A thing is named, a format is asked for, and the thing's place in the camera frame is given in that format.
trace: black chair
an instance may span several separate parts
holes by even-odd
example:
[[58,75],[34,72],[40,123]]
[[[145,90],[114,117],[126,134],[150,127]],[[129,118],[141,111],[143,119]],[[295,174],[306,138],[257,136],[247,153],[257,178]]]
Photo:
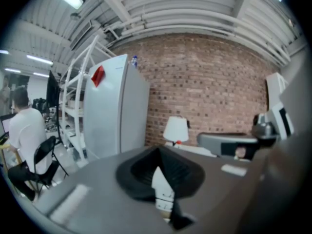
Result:
[[[46,141],[44,141],[35,151],[34,155],[34,168],[35,168],[35,174],[37,175],[36,180],[36,186],[37,186],[37,192],[40,194],[43,186],[45,186],[47,189],[49,189],[49,186],[52,184],[52,179],[57,172],[58,167],[60,166],[63,171],[65,172],[65,176],[68,176],[68,173],[65,171],[65,169],[60,164],[58,158],[54,154],[54,147],[55,147],[56,137],[51,136]],[[56,160],[52,160],[52,164],[49,166],[48,170],[44,174],[37,174],[36,171],[36,164],[38,164],[42,159],[44,159],[50,152],[52,152],[52,158],[55,158]],[[42,186],[39,190],[38,183],[41,182]]]

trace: pipe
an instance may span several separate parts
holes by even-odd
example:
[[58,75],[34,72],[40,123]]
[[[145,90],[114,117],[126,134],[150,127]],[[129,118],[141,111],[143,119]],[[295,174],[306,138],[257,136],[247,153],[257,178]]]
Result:
[[234,28],[233,26],[229,26],[220,22],[216,21],[210,21],[210,20],[204,20],[204,19],[168,19],[168,20],[162,20],[162,21],[155,21],[155,22],[150,22],[145,25],[137,26],[133,29],[126,30],[122,32],[121,34],[123,36],[137,33],[137,31],[143,30],[144,28],[150,29],[150,28],[155,28],[159,26],[166,26],[168,24],[202,24],[205,26],[214,26],[214,27],[221,27],[224,29],[228,29],[232,32],[236,32],[240,35],[246,36],[250,40],[253,40],[257,42],[260,46],[263,48],[267,49],[269,52],[271,52],[274,56],[276,56],[279,59],[279,62],[281,62],[283,65],[287,64],[287,62],[270,46],[268,46],[266,43],[259,41],[258,39],[255,39],[253,35],[251,35],[249,32],[242,32],[239,28]]
[[241,25],[242,27],[245,27],[249,29],[250,31],[256,33],[257,35],[261,36],[265,41],[269,42],[273,47],[275,47],[281,54],[282,56],[290,61],[290,57],[283,51],[283,49],[278,46],[271,38],[269,38],[267,35],[259,31],[258,29],[254,28],[253,26],[239,20],[236,18],[233,18],[228,15],[224,15],[222,13],[218,12],[213,12],[213,11],[206,11],[206,10],[198,10],[198,9],[171,9],[171,10],[162,10],[162,11],[157,11],[157,12],[151,12],[148,14],[143,14],[141,17],[135,17],[127,22],[124,22],[120,24],[118,27],[124,27],[126,25],[129,25],[134,22],[139,22],[141,19],[146,20],[146,19],[151,19],[155,17],[161,17],[161,16],[170,16],[170,15],[177,15],[177,14],[191,14],[191,15],[201,15],[201,16],[209,16],[209,17],[214,17],[214,18],[219,18],[223,19],[226,21],[230,21],[236,24]]
[[153,30],[162,30],[162,29],[174,29],[174,28],[191,28],[191,29],[201,29],[201,30],[209,30],[212,32],[218,32],[218,33],[223,33],[223,34],[227,34],[229,36],[232,36],[234,38],[240,39],[242,41],[247,42],[249,45],[252,45],[254,48],[258,49],[260,52],[262,52],[263,55],[267,55],[270,59],[273,59],[278,65],[281,65],[281,61],[279,61],[276,57],[273,57],[271,55],[269,55],[267,52],[265,52],[265,50],[263,50],[262,48],[260,48],[258,45],[254,44],[253,42],[237,36],[234,33],[231,32],[227,32],[225,30],[220,30],[220,29],[214,29],[214,28],[210,28],[210,27],[203,27],[203,26],[195,26],[195,25],[166,25],[166,26],[159,26],[159,27],[155,27],[155,28],[149,28],[149,29],[144,29],[141,31],[137,31],[135,32],[135,34],[140,34],[140,33],[147,33]]

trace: person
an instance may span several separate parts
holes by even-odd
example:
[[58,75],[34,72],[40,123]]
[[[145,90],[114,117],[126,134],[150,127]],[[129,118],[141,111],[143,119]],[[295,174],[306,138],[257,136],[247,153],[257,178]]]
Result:
[[[23,160],[22,164],[8,170],[8,177],[12,184],[30,201],[36,201],[37,193],[31,190],[25,181],[36,181],[34,174],[34,154],[36,149],[47,137],[44,128],[44,120],[41,113],[28,106],[27,90],[18,87],[14,91],[13,106],[17,114],[9,124],[10,150],[17,152]],[[44,174],[52,163],[52,157],[47,155],[36,165],[38,175]]]
[[10,113],[10,92],[9,77],[5,76],[3,79],[3,88],[0,90],[0,116]]

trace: table lamp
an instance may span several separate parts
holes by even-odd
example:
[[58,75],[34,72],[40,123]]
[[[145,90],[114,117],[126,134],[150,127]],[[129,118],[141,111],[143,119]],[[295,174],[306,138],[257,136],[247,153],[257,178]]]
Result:
[[179,116],[170,116],[163,136],[171,141],[173,146],[187,141],[189,139],[187,120]]

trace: white refrigerator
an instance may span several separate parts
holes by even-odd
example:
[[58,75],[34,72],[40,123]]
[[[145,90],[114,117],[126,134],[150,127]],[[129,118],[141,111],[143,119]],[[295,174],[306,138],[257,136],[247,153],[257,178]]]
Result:
[[[96,87],[91,77],[102,66]],[[105,60],[89,70],[84,94],[83,133],[88,160],[108,157],[145,142],[150,84],[128,55]]]

